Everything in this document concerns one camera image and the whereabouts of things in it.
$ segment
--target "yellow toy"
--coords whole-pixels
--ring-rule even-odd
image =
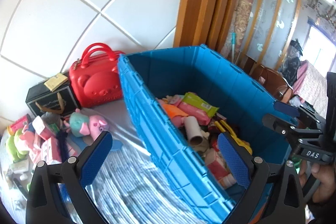
[[[252,155],[252,148],[250,144],[246,141],[239,139],[233,129],[224,120],[221,120],[220,123],[216,121],[215,125],[222,133],[225,132],[227,129],[227,131],[229,131],[231,137],[236,141],[236,143],[239,146],[245,147],[246,150]]]

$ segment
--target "human hand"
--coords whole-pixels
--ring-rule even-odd
[[[312,175],[317,178],[321,184],[313,194],[312,200],[314,203],[323,203],[329,200],[336,190],[335,175],[332,165],[319,165],[314,163],[311,166]],[[307,162],[302,161],[300,165],[299,180],[301,187],[307,182]]]

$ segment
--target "brown ribbon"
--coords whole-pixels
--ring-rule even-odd
[[[37,101],[35,102],[35,104],[41,111],[52,112],[52,113],[55,113],[55,114],[62,114],[64,112],[64,104],[63,104],[62,96],[59,92],[57,92],[57,99],[58,99],[59,106],[61,107],[61,109],[47,108],[45,106],[41,106]]]

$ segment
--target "red bear-shaped bag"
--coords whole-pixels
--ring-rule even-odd
[[[105,53],[91,56],[94,52]],[[122,97],[118,74],[118,57],[122,51],[112,51],[104,43],[88,46],[82,58],[69,70],[71,87],[82,107],[93,107]]]

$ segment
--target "orange cloth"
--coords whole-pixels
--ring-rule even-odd
[[[161,105],[163,109],[167,112],[167,115],[169,118],[174,118],[175,116],[182,116],[182,117],[187,117],[189,116],[187,113],[179,109],[178,107],[174,105],[169,105],[169,104],[162,104]]]

